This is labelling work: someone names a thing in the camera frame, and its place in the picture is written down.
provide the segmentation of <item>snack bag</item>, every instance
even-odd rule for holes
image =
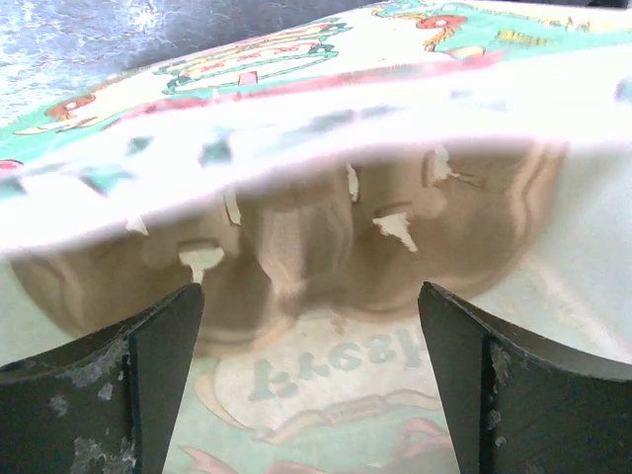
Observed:
[[[206,303],[165,472],[457,472],[424,281],[632,354],[594,316],[616,311],[577,295],[590,278],[564,240],[594,251],[580,229],[603,221],[573,205],[599,176],[625,202],[630,55],[624,13],[392,0],[18,118],[0,129],[17,301],[0,360],[195,280]]]

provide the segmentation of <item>red cartoon character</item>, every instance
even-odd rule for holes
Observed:
[[[22,166],[22,163],[16,160],[0,160],[0,176],[10,171],[17,170]]]
[[[82,107],[87,106],[88,104],[92,104],[95,102],[95,96],[93,94],[86,94],[85,96],[75,97],[73,99],[68,99],[60,104],[52,106],[45,113],[48,117],[51,117],[55,120],[68,120],[73,119],[75,115],[74,111],[77,109],[81,109]]]
[[[417,28],[420,30],[434,30],[435,28],[452,30],[463,25],[466,21],[467,18],[460,15],[439,15],[420,20],[417,22]]]

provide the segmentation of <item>plastic bag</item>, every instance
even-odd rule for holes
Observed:
[[[4,334],[30,321],[60,344],[194,277],[205,319],[167,472],[455,469],[424,280],[632,354],[614,329],[626,246],[602,231],[625,231],[607,210],[629,183],[627,17],[384,2],[20,118],[0,131],[0,251],[30,316]],[[619,283],[584,294],[581,262]],[[17,345],[7,361],[41,350]]]

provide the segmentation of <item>gray surface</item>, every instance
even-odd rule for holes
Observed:
[[[375,0],[0,0],[0,119],[109,75]]]

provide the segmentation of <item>cartoon print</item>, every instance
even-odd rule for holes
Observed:
[[[374,469],[374,472],[376,474],[380,472],[402,472],[402,461],[407,459],[419,459],[421,461],[424,454],[427,454],[429,451],[438,448],[451,449],[451,446],[449,435],[436,423],[423,418],[408,420],[400,427],[391,462],[381,469]],[[192,447],[185,447],[183,450],[195,460],[190,467],[191,472],[239,474],[212,454]],[[328,472],[300,462],[273,461],[266,469],[265,474],[328,474]]]
[[[22,163],[16,160],[0,160],[0,176],[13,170],[17,170]]]
[[[97,125],[127,109],[130,101],[133,105],[145,100],[155,100],[160,90],[151,85],[138,85],[137,78],[143,79],[144,69],[133,69],[94,87],[81,96],[75,96],[55,104],[44,111],[52,120],[50,123],[14,131],[16,135],[36,135],[49,131],[68,131]]]
[[[455,58],[495,51],[502,52],[507,60],[632,42],[629,27],[597,33],[587,22],[530,17],[505,7],[490,10],[476,2],[394,0],[375,7],[373,15],[415,21],[419,30],[432,32],[429,37],[422,36],[426,50]]]
[[[111,126],[117,125],[123,121],[127,121],[130,119],[135,119],[141,116],[149,116],[152,114],[160,114],[161,112],[168,111],[184,111],[186,109],[193,109],[196,107],[205,107],[212,104],[212,100],[208,99],[198,99],[198,98],[189,98],[189,99],[175,99],[175,100],[164,100],[153,102],[151,104],[147,104],[145,106],[140,106],[130,110],[129,112],[123,114],[120,118],[117,118],[112,123],[104,126],[104,130],[106,128],[110,128]]]
[[[351,28],[332,18],[258,39],[246,39],[207,54],[165,65],[155,74],[176,76],[165,94],[257,84],[333,59],[325,41]]]
[[[86,128],[113,119],[165,94],[255,85],[330,60],[338,55],[325,41],[351,28],[338,19],[322,20],[303,27],[186,57],[166,65],[123,73],[87,94],[56,104],[44,112],[52,122],[15,131],[32,135],[50,131]],[[175,76],[165,89],[165,76]]]
[[[461,46],[456,48],[441,48],[437,46],[451,38],[461,26],[467,22],[467,17],[462,15],[435,15],[430,8],[434,5],[426,5],[422,2],[392,2],[378,6],[373,10],[376,17],[415,20],[416,27],[432,35],[424,41],[426,51],[443,52],[454,58],[482,55],[485,49],[481,46]]]
[[[595,18],[590,9],[573,10],[572,16],[569,16],[564,10],[551,10],[547,7],[534,8],[534,5],[524,8],[523,5],[515,3],[498,3],[493,6],[485,5],[482,7],[473,4],[472,6],[489,15],[511,15],[545,27],[561,27],[567,32],[614,33],[630,31],[630,22],[625,18],[618,15],[608,16],[605,19],[603,17]]]
[[[376,334],[370,325],[349,323],[350,335],[340,342],[329,318],[298,324],[305,332],[326,328],[331,338],[317,349],[295,351],[295,357],[283,352],[293,341],[287,335],[264,353],[219,360],[196,380],[196,394],[203,405],[224,423],[252,432],[255,439],[269,444],[282,444],[312,429],[341,427],[402,409],[440,410],[436,386],[429,383],[433,373],[418,327],[400,322],[380,328],[382,332]],[[375,388],[370,382],[367,385],[365,375],[378,365],[390,367],[393,379]],[[242,373],[240,395],[234,386],[236,370]],[[352,383],[355,393],[331,390],[344,383]],[[323,396],[313,400],[308,393]],[[309,407],[305,407],[305,397]]]

